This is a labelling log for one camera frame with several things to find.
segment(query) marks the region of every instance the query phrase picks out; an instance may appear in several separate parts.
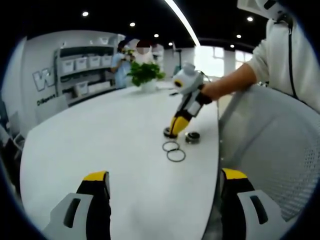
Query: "ceiling light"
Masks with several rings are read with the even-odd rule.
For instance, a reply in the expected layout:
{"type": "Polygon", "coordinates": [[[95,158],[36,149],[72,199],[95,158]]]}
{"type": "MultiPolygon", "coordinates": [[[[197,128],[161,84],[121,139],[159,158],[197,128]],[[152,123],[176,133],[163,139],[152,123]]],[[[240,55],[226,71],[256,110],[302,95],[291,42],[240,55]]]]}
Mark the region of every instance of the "ceiling light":
{"type": "Polygon", "coordinates": [[[175,15],[180,19],[180,21],[184,25],[185,29],[188,31],[192,40],[194,41],[194,44],[197,47],[200,47],[200,42],[199,42],[194,30],[192,29],[190,23],[188,22],[185,15],[180,10],[180,8],[177,6],[177,4],[174,2],[174,0],[164,0],[164,1],[166,2],[166,4],[169,5],[169,7],[174,11],[175,15]]]}

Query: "person in blue shirt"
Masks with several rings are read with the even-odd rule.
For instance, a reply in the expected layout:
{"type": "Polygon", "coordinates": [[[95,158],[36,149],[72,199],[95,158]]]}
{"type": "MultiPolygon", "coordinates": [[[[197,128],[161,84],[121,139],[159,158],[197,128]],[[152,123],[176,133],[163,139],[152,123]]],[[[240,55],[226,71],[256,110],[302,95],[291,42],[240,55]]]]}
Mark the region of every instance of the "person in blue shirt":
{"type": "Polygon", "coordinates": [[[116,89],[125,88],[131,78],[127,74],[131,70],[131,62],[134,60],[134,56],[130,56],[130,60],[126,60],[125,46],[126,41],[121,41],[118,44],[117,53],[112,57],[111,71],[114,73],[116,89]]]}

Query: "ceiling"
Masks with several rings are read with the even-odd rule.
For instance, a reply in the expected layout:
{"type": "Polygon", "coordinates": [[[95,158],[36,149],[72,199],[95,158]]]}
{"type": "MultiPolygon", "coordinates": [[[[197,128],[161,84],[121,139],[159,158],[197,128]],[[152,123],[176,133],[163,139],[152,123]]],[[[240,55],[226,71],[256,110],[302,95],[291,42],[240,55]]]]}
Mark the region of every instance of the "ceiling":
{"type": "MultiPolygon", "coordinates": [[[[22,29],[30,38],[62,30],[97,30],[157,41],[168,47],[192,47],[188,31],[164,0],[27,1],[22,29]]],[[[202,45],[256,46],[265,37],[267,20],[237,8],[237,0],[175,0],[202,45]]]]}

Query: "black o-ring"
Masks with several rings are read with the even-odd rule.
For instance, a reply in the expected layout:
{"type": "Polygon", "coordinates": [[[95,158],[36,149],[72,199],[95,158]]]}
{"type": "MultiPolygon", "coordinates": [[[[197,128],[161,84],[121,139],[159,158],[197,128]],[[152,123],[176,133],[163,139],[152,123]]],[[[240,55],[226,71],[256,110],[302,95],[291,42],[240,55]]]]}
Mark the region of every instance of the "black o-ring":
{"type": "Polygon", "coordinates": [[[176,141],[166,141],[166,142],[162,145],[162,149],[163,149],[163,151],[165,151],[165,152],[168,153],[168,152],[170,152],[170,151],[179,150],[179,149],[180,149],[180,145],[179,145],[179,143],[177,143],[176,141]],[[173,149],[171,149],[171,150],[168,150],[168,149],[165,148],[166,144],[176,144],[176,147],[173,148],[173,149]]]}
{"type": "Polygon", "coordinates": [[[167,158],[169,161],[171,161],[171,162],[179,163],[179,162],[182,162],[183,160],[186,159],[186,153],[185,153],[184,151],[182,151],[180,148],[179,148],[179,149],[173,149],[173,150],[170,150],[170,151],[167,151],[167,152],[166,152],[166,158],[167,158]],[[183,158],[180,159],[180,160],[173,160],[173,159],[171,159],[171,158],[169,157],[169,153],[175,152],[175,151],[180,151],[180,152],[182,152],[182,153],[183,153],[183,158]]]}

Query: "window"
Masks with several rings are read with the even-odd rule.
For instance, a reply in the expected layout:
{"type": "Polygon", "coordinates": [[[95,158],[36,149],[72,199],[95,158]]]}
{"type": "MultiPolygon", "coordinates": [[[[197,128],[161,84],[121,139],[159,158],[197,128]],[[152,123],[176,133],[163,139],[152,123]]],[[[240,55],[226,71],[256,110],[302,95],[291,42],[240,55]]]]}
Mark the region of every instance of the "window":
{"type": "Polygon", "coordinates": [[[244,51],[235,51],[235,69],[241,67],[245,62],[248,62],[252,59],[252,54],[244,51]]]}
{"type": "Polygon", "coordinates": [[[222,47],[196,46],[194,50],[195,69],[202,71],[208,77],[221,78],[225,73],[224,57],[225,51],[222,47]]]}

